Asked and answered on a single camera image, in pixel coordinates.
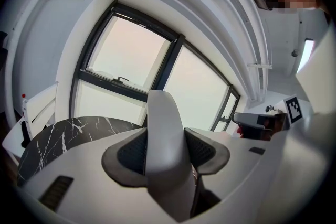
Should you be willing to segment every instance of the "window handle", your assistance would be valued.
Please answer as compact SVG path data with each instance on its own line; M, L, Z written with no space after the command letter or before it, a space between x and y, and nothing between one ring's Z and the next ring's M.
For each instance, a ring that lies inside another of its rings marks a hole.
M113 81L123 84L123 82L120 79L124 79L124 80L129 81L127 78L124 78L124 77L118 77L117 79L113 79Z
M118 78L117 78L117 80L121 81L120 79L124 79L124 80L129 81L127 78L124 78L124 77L118 77Z

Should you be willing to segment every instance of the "white seat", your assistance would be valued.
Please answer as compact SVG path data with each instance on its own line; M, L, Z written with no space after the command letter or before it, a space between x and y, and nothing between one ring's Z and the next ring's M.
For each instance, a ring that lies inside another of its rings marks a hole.
M54 117L57 84L56 82L29 100L23 100L22 111L24 116L15 124L2 142L3 148L7 150L16 165L18 165L18 161L15 156L21 157L25 151L21 146L24 140L22 122L26 122L30 139L41 132L45 125L49 125L49 121L57 122Z

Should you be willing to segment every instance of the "marble table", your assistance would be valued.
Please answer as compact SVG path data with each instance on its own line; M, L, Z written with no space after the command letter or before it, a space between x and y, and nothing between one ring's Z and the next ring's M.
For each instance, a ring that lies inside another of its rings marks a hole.
M57 122L36 135L26 147L18 167L17 185L22 186L72 147L138 128L141 127L127 121L93 116Z

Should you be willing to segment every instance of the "light fixture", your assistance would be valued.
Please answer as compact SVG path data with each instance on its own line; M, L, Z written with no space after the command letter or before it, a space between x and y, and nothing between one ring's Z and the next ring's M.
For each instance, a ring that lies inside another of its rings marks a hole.
M313 51L313 47L314 47L314 40L312 39L306 39L304 43L305 43L305 48L303 49L303 54L302 54L300 65L299 65L297 72L299 72L301 68L304 67L305 64L308 62L311 52Z

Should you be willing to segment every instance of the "window glass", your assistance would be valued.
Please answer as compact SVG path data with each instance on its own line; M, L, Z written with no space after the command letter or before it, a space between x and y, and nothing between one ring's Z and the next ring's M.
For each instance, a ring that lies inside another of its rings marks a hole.
M104 116L142 125L146 103L80 80L75 117Z
M227 88L209 66L183 46L164 91L174 98L183 127L209 130Z
M237 98L235 98L235 96L231 93L230 97L229 97L229 100L227 101L227 104L225 106L224 112L222 114L222 118L228 119L230 117L236 100L237 100Z
M100 36L87 70L148 92L170 42L125 19L113 17Z
M221 132L222 130L224 130L225 126L226 126L226 122L219 121L214 132Z

